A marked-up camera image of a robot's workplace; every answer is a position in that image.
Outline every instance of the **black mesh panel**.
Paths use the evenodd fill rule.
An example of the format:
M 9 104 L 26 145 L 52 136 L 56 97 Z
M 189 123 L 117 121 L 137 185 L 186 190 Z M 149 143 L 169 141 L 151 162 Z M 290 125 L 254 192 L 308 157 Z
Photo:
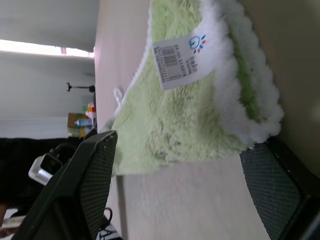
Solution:
M 265 144 L 241 155 L 246 184 L 272 240 L 277 240 L 300 203 L 300 192 Z
M 92 239 L 102 224 L 109 195 L 117 134 L 100 142 L 79 188 L 80 203 Z

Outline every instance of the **white wall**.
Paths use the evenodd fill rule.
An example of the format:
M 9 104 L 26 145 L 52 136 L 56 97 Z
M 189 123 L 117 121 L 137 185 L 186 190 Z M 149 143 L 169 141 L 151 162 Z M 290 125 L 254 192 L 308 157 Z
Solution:
M 0 39 L 92 52 L 99 0 L 1 0 Z
M 93 101 L 87 89 L 67 92 L 67 82 L 95 83 L 94 60 L 0 52 L 0 118 L 58 118 Z

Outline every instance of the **light green bath mat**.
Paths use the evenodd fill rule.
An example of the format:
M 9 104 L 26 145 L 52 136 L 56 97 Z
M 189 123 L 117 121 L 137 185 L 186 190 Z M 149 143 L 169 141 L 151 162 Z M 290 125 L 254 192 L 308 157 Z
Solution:
M 214 161 L 279 133 L 284 115 L 279 92 L 236 0 L 155 0 L 149 14 L 144 57 L 112 126 L 118 131 L 113 174 Z M 194 83 L 162 90 L 152 44 L 199 30 L 202 47 L 194 54 L 209 53 L 206 64 L 212 71 Z

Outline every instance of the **bottle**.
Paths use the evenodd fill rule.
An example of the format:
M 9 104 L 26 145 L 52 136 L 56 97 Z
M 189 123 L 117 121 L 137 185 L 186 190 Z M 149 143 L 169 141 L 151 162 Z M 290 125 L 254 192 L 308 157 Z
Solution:
M 90 118 L 88 119 L 78 119 L 75 122 L 76 125 L 79 127 L 87 127 L 87 126 L 92 126 L 92 120 Z

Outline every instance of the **fabric label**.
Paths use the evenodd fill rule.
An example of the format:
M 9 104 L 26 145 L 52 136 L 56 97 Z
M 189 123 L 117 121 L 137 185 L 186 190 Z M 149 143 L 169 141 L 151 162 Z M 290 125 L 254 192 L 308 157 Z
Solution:
M 152 44 L 153 56 L 163 90 L 194 83 L 213 71 L 207 34 L 194 33 Z

